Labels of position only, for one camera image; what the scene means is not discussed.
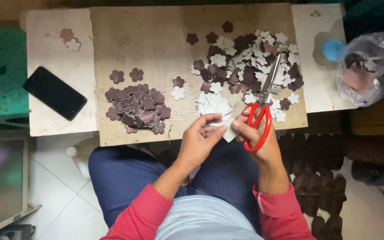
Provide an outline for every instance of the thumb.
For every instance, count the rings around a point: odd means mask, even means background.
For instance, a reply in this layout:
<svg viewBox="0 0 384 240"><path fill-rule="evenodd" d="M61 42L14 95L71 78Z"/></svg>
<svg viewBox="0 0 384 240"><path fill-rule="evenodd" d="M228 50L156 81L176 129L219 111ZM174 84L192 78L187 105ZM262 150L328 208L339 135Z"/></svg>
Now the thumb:
<svg viewBox="0 0 384 240"><path fill-rule="evenodd" d="M207 137L207 141L212 145L212 147L220 141L220 139L223 137L223 134L226 132L226 129L227 128L225 125L214 128L213 134Z"/></svg>
<svg viewBox="0 0 384 240"><path fill-rule="evenodd" d="M259 141L261 137L257 129L248 126L244 122L234 120L231 126L251 141Z"/></svg>

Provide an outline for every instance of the scissors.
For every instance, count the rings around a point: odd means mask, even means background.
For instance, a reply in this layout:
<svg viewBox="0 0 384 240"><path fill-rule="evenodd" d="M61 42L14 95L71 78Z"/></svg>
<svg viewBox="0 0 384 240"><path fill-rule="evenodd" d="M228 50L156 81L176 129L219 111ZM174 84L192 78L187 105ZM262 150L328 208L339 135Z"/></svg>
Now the scissors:
<svg viewBox="0 0 384 240"><path fill-rule="evenodd" d="M263 135L260 138L259 142L253 148L251 148L250 140L244 139L244 147L249 152L256 152L257 150L259 150L263 146L266 139L268 138L270 125L272 123L272 118L270 117L270 107L267 105L266 101L268 100L270 89L274 84L276 73L278 72L278 68L280 67L280 61L281 61L281 54L278 55L274 65L270 69L268 78L264 82L262 90L260 90L260 96L257 99L257 102L255 102L254 104L249 103L247 105L247 107L251 106L251 112L250 112L250 115L248 115L248 119L247 119L248 126L251 126L252 128L257 129L259 127L260 122L263 119L263 116L266 115L266 126L264 127ZM251 122L253 121L254 112L256 111L258 106L261 107L259 116L257 117L256 121L253 123L253 125L251 125Z"/></svg>

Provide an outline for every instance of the plastic bag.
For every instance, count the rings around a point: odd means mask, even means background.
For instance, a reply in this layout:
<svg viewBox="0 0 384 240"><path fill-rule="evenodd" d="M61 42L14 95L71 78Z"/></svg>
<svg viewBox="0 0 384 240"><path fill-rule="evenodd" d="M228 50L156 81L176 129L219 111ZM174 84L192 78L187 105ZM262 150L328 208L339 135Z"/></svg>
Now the plastic bag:
<svg viewBox="0 0 384 240"><path fill-rule="evenodd" d="M345 47L338 64L337 88L358 107L379 101L384 94L384 32L361 35Z"/></svg>

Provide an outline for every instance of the smartphone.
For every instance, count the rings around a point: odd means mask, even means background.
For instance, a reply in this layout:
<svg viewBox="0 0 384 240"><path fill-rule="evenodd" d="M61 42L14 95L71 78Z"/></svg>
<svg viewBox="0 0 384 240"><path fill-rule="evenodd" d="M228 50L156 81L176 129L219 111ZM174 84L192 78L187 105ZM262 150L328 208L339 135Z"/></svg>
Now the smartphone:
<svg viewBox="0 0 384 240"><path fill-rule="evenodd" d="M38 67L23 88L69 121L87 102L85 96L44 67Z"/></svg>

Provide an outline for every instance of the scissors blade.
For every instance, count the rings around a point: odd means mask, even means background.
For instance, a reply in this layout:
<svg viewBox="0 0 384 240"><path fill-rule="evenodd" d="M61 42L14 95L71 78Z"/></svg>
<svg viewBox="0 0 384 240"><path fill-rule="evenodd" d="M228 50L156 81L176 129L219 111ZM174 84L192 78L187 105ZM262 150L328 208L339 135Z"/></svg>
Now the scissors blade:
<svg viewBox="0 0 384 240"><path fill-rule="evenodd" d="M281 54L279 54L278 57L276 58L274 65L270 69L268 78L264 82L262 90L260 90L260 96L257 99L257 101L262 106L266 105L266 100L268 100L270 89L272 88L272 85L274 84L276 74L278 73L278 68L280 68Z"/></svg>

